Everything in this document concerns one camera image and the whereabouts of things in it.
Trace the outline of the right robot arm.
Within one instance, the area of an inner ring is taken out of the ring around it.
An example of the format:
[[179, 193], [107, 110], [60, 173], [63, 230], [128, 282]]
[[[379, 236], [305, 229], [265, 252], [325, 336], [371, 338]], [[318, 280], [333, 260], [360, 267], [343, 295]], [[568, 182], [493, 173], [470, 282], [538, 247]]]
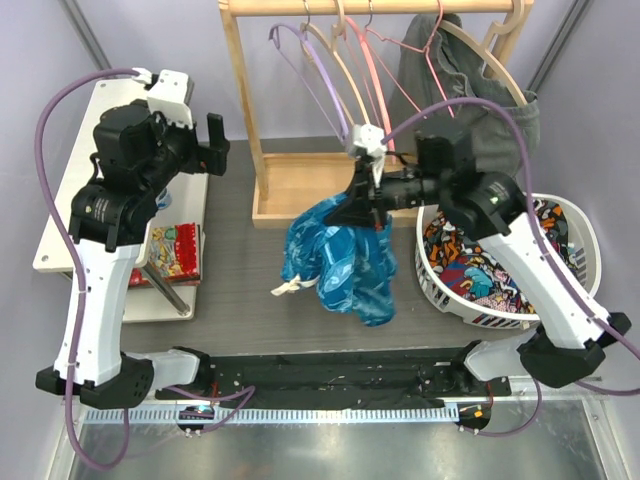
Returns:
[[325, 223], [381, 231], [392, 211], [435, 205], [506, 269], [539, 317], [531, 333], [468, 346], [451, 371], [455, 389], [472, 395], [488, 380], [524, 374], [561, 388], [591, 376], [631, 322], [582, 287], [544, 234], [531, 197], [506, 174], [478, 171], [471, 136], [463, 132], [418, 136], [417, 166], [387, 173], [383, 134], [370, 124], [352, 129], [346, 150], [354, 176]]

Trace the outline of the blue patterned shorts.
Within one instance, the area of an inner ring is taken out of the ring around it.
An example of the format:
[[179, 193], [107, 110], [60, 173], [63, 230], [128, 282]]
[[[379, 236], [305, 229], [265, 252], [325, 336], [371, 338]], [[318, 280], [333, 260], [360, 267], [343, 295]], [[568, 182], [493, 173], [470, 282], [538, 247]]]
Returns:
[[355, 314], [369, 327], [390, 322], [396, 314], [391, 282], [397, 261], [391, 245], [391, 223], [381, 231], [327, 226], [324, 218], [346, 200], [341, 193], [299, 215], [284, 244], [282, 284], [278, 297], [314, 288], [323, 307]]

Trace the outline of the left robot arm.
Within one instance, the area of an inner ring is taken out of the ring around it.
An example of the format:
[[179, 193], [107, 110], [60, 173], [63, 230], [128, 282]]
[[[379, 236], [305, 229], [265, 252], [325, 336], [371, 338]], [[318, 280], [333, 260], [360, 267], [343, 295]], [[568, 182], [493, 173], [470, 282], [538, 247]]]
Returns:
[[62, 229], [72, 249], [73, 283], [58, 357], [36, 375], [38, 389], [77, 396], [95, 409], [129, 409], [148, 393], [178, 385], [190, 398], [213, 385], [207, 355], [177, 348], [126, 354], [120, 348], [126, 293], [156, 199], [180, 173], [226, 171], [230, 144], [220, 115], [207, 116], [209, 141], [153, 110], [146, 100], [111, 108], [93, 129], [93, 173], [71, 201]]

